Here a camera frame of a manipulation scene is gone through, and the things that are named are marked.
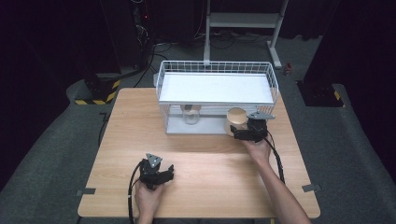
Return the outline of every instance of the white wire basket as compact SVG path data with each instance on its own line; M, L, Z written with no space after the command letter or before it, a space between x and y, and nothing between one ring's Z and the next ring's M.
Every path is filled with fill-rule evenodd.
M226 134L227 112L240 107L272 116L279 95L267 62L163 61L156 92L166 133ZM183 119L186 108L198 120Z

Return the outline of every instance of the forearm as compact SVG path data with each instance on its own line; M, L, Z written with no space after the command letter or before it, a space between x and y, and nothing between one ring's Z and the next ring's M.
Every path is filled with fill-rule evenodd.
M151 224L153 216L152 215L142 215L139 217L138 224Z
M268 162L256 162L260 176L270 195L276 215L282 224L311 223L306 212L295 199L294 195L277 177Z

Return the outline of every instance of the gray carpet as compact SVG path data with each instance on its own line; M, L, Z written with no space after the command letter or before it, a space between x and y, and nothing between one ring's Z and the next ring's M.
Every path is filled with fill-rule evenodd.
M213 41L211 60L270 62L265 36L259 37L261 41L249 41L255 38ZM311 181L322 188L316 192L321 215L312 221L396 223L396 187L362 131L344 87L334 85L346 107L304 105L295 81L304 78L319 42L297 37L280 38L276 43L281 62L293 66L288 77L276 70L279 88ZM160 45L156 50L169 60L203 58L199 44ZM152 76L162 60L155 56L154 70L148 70L138 88L153 87ZM131 88L140 75L123 79L119 89ZM68 89L70 106L36 141L2 190L0 223L128 223L127 218L78 218L80 197L76 194L85 188L96 156L104 119L101 113L108 115L114 104L75 105L82 86L79 81Z

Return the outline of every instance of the person's left hand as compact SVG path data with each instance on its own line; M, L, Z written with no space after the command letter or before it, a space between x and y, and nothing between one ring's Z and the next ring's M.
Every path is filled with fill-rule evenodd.
M141 183L140 180L136 182L136 194L134 197L139 207L139 223L151 223L158 205L160 205L163 189L164 184L157 186L153 190L148 189L146 184Z

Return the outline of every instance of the wooden table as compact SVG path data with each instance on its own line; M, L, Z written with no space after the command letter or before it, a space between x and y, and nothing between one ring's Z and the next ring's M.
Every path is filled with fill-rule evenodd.
M286 185L309 217L320 210L281 97L268 122L284 167ZM268 193L239 140L228 135L166 134L155 89L122 89L82 196L82 217L128 217L127 191L146 153L163 158L160 171L175 165L156 217L275 217ZM277 172L276 160L270 162Z

